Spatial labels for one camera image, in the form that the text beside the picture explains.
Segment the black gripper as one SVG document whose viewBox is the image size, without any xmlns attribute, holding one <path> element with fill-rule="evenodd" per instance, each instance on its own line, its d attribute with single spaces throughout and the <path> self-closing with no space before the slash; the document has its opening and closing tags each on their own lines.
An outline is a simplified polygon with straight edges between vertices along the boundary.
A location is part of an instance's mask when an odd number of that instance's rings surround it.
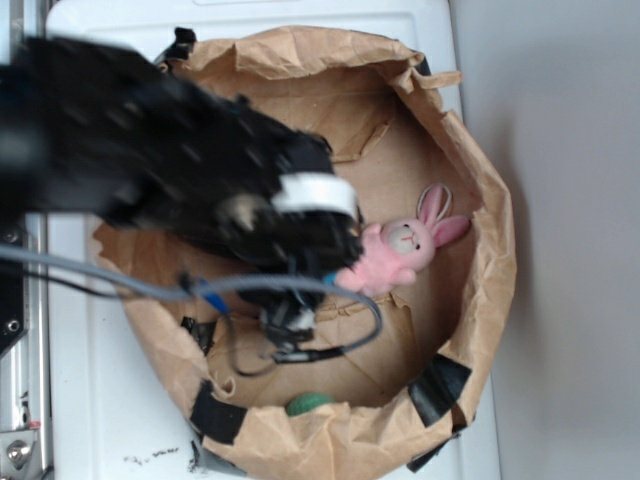
<svg viewBox="0 0 640 480">
<path fill-rule="evenodd" d="M 214 209 L 216 253 L 317 281 L 359 259 L 357 195 L 335 174 L 323 138 L 236 130 L 217 142 L 214 160 L 226 195 Z"/>
</svg>

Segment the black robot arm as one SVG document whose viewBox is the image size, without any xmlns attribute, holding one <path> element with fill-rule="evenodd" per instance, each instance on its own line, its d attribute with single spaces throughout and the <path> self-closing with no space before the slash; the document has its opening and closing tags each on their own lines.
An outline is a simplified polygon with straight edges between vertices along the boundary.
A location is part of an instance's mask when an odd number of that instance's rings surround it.
<svg viewBox="0 0 640 480">
<path fill-rule="evenodd" d="M 135 51 L 31 38 L 1 70 L 1 224 L 27 213 L 91 213 L 164 230 L 256 269 L 246 280 L 159 287 L 164 301 L 238 292 L 289 361 L 311 340 L 323 279 L 362 251 L 353 187 L 317 135 L 208 93 Z"/>
</svg>

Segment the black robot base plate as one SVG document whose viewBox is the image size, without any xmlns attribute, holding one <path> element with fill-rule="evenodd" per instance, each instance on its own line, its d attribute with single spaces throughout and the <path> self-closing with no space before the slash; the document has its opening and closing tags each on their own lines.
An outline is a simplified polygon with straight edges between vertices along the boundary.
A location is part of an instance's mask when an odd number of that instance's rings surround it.
<svg viewBox="0 0 640 480">
<path fill-rule="evenodd" d="M 24 246 L 24 223 L 1 225 L 2 246 Z M 25 280 L 22 264 L 1 260 L 1 357 L 25 334 Z"/>
</svg>

